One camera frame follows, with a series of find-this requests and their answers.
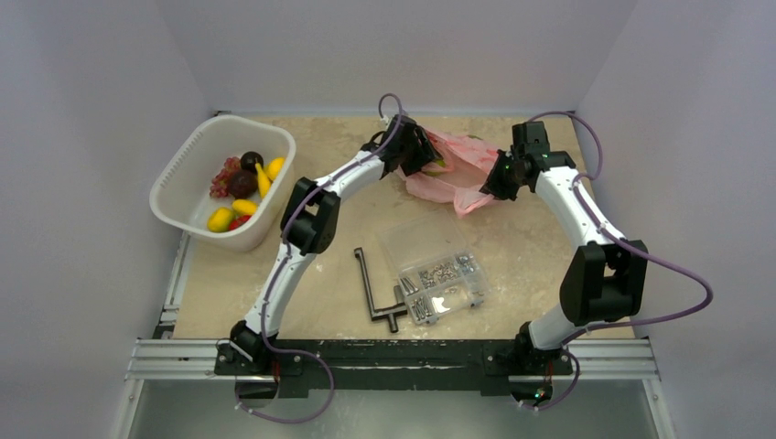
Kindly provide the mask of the yellow fake banana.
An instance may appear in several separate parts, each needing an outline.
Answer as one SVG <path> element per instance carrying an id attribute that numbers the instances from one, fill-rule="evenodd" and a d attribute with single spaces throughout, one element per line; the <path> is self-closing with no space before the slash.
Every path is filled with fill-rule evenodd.
<path id="1" fill-rule="evenodd" d="M 261 199 L 265 199 L 272 186 L 272 180 L 265 173 L 264 168 L 260 163 L 255 164 L 255 171 L 257 174 L 257 186 L 258 193 Z"/>

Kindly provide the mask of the green wrinkled fake fruit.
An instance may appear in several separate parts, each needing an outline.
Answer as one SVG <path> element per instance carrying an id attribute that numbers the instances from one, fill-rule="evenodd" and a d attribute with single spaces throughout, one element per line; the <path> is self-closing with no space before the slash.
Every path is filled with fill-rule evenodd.
<path id="1" fill-rule="evenodd" d="M 448 172 L 447 164 L 443 159 L 436 159 L 423 166 L 422 172 L 430 177 L 438 177 Z"/>

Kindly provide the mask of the pink plastic bag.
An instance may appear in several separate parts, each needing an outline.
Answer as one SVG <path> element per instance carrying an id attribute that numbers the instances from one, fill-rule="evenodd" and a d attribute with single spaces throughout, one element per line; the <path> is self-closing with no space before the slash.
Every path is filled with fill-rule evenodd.
<path id="1" fill-rule="evenodd" d="M 462 218 L 476 209 L 497 202 L 491 195 L 480 192 L 494 162 L 497 147 L 477 136 L 454 135 L 438 130 L 427 131 L 435 149 L 443 156 L 448 172 L 438 177 L 425 175 L 422 170 L 406 176 L 397 171 L 407 192 L 436 203 L 450 203 Z"/>

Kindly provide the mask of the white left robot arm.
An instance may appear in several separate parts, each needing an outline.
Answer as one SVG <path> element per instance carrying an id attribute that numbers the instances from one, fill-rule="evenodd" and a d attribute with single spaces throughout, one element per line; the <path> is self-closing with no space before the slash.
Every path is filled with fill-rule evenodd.
<path id="1" fill-rule="evenodd" d="M 298 179 L 282 216 L 275 263 L 254 305 L 232 327 L 226 344 L 242 367 L 260 374 L 270 368 L 275 354 L 301 354 L 276 348 L 273 340 L 306 269 L 334 241 L 341 204 L 397 169 L 409 175 L 434 160 L 425 130 L 411 117 L 396 114 L 385 131 L 344 165 L 323 177 Z"/>

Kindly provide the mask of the dark purple fake fruit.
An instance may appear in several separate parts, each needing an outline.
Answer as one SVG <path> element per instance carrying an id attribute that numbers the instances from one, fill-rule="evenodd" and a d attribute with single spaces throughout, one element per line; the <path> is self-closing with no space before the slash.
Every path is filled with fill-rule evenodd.
<path id="1" fill-rule="evenodd" d="M 257 190 L 257 175 L 247 170 L 236 171 L 227 182 L 227 193 L 233 198 L 247 199 Z"/>

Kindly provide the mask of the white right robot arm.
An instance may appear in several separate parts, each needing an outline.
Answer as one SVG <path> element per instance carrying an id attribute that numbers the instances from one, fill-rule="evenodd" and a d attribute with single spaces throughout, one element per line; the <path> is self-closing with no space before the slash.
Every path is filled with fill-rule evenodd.
<path id="1" fill-rule="evenodd" d="M 575 250 L 558 305 L 524 324 L 516 338 L 513 358 L 527 372 L 539 370 L 578 331 L 641 309 L 647 248 L 609 224 L 582 178 L 569 153 L 552 150 L 544 123 L 531 121 L 512 127 L 511 148 L 498 151 L 481 188 L 498 200 L 515 200 L 528 188 L 555 214 Z"/>

